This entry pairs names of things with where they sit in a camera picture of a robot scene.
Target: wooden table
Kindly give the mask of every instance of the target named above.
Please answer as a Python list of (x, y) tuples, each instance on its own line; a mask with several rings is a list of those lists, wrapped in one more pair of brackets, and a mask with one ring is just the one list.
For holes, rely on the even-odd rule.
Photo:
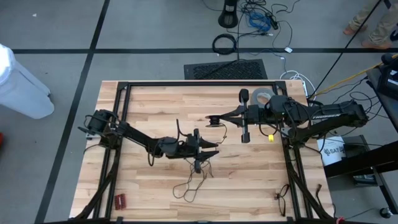
[[(97, 110), (113, 110), (117, 84), (118, 81), (102, 82)], [(287, 80), (286, 85), (289, 96), (300, 103), (306, 103), (300, 81)], [(206, 128), (208, 120), (205, 116), (236, 109), (239, 105), (240, 89), (247, 88), (251, 94), (259, 87), (263, 86), (167, 86), (167, 82), (165, 86), (133, 87), (126, 121), (143, 133), (159, 138), (176, 137), (175, 119), (178, 118), (183, 133), (192, 133), (194, 128), (198, 128), (207, 141), (220, 142), (225, 129)], [(274, 200), (275, 193), (289, 183), (280, 134), (275, 135), (274, 142), (269, 142), (268, 138), (261, 135), (257, 126), (250, 126), (251, 142), (242, 144), (241, 129), (231, 123), (225, 122), (225, 125), (228, 128), (227, 138), (217, 148), (220, 153), (211, 158), (214, 177), (207, 175), (192, 203), (182, 198), (177, 199), (172, 193), (173, 187), (186, 182), (190, 174), (190, 165), (185, 160), (168, 160), (163, 157), (156, 159), (154, 166), (150, 167), (145, 149), (124, 140), (115, 195), (126, 194), (127, 209), (114, 209), (112, 219), (122, 216), (124, 220), (130, 221), (286, 220), (280, 215), (278, 201)], [(273, 129), (268, 126), (262, 129), (265, 133), (273, 133)], [(87, 146), (96, 143), (98, 140), (88, 141)], [(318, 149), (316, 141), (311, 141), (308, 145)], [(308, 189), (315, 196), (317, 185), (322, 184), (320, 200), (325, 210), (333, 215), (320, 155), (306, 148), (302, 148), (300, 152)], [(92, 147), (85, 153), (71, 217), (79, 214), (96, 192), (103, 155), (104, 149), (99, 146)], [(191, 188), (195, 188), (201, 179), (201, 174), (194, 174)], [(182, 195), (185, 189), (186, 186), (178, 187), (176, 195)], [(297, 192), (301, 215), (305, 217), (299, 188)], [(107, 195), (105, 192), (101, 217)], [(285, 200), (287, 216), (294, 217), (290, 191)]]

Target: white bucket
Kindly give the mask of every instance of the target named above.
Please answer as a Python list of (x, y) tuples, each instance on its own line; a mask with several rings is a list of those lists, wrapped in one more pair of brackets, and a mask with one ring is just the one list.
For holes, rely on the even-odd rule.
[(0, 104), (34, 119), (54, 112), (50, 90), (0, 44)]

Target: person's foot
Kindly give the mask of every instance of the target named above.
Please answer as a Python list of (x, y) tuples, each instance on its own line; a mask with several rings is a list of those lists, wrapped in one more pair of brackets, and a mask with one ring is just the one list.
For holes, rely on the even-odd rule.
[(372, 48), (372, 49), (379, 49), (379, 50), (386, 50), (392, 47), (392, 43), (388, 40), (384, 41), (381, 44), (374, 44), (370, 42), (369, 40), (364, 40), (362, 41), (362, 46), (366, 48)]
[[(364, 32), (368, 28), (368, 25), (363, 25), (360, 32)], [(354, 35), (356, 30), (353, 30), (349, 25), (344, 29), (343, 33), (345, 35)]]

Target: gray tape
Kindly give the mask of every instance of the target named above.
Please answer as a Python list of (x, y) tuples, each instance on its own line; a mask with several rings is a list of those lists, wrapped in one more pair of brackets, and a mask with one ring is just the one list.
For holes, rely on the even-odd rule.
[(275, 96), (275, 93), (267, 88), (258, 88), (254, 90), (253, 94), (251, 95), (251, 104), (252, 105), (259, 105), (260, 108), (264, 108), (266, 105), (264, 103), (260, 103), (257, 99), (258, 96), (267, 98), (268, 100), (271, 99), (272, 96)]

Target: yellow object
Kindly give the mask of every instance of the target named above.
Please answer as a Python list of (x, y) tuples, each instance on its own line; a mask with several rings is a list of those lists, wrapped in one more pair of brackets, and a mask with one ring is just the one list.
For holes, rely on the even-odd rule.
[(319, 92), (318, 92), (317, 94), (315, 94), (314, 96), (321, 95), (322, 93), (324, 93), (324, 92), (326, 92), (326, 91), (328, 91), (328, 90), (331, 90), (332, 88), (334, 88), (334, 87), (336, 87), (336, 86), (338, 86), (338, 85), (340, 85), (340, 84), (342, 84), (342, 83), (344, 83), (344, 82), (350, 81), (350, 80), (352, 80), (353, 78), (358, 77), (358, 76), (364, 74), (365, 72), (369, 71), (370, 69), (374, 69), (374, 68), (376, 68), (377, 66), (379, 66), (379, 65), (381, 65), (381, 64), (382, 64), (382, 62), (378, 63), (377, 65), (375, 65), (375, 66), (373, 66), (373, 67), (371, 67), (371, 68), (367, 68), (367, 69), (363, 70), (362, 72), (359, 72), (359, 73), (357, 73), (357, 74), (355, 74), (355, 75), (353, 75), (353, 76), (351, 76), (351, 77), (348, 77), (348, 78), (346, 78), (346, 79), (344, 79), (344, 80), (342, 80), (342, 81), (340, 81), (340, 82), (338, 82), (338, 83), (336, 83), (336, 84), (334, 84), (334, 85), (331, 85), (331, 86), (329, 86), (328, 88), (326, 88), (326, 89), (324, 89), (324, 90), (322, 90), (322, 91), (319, 91)]

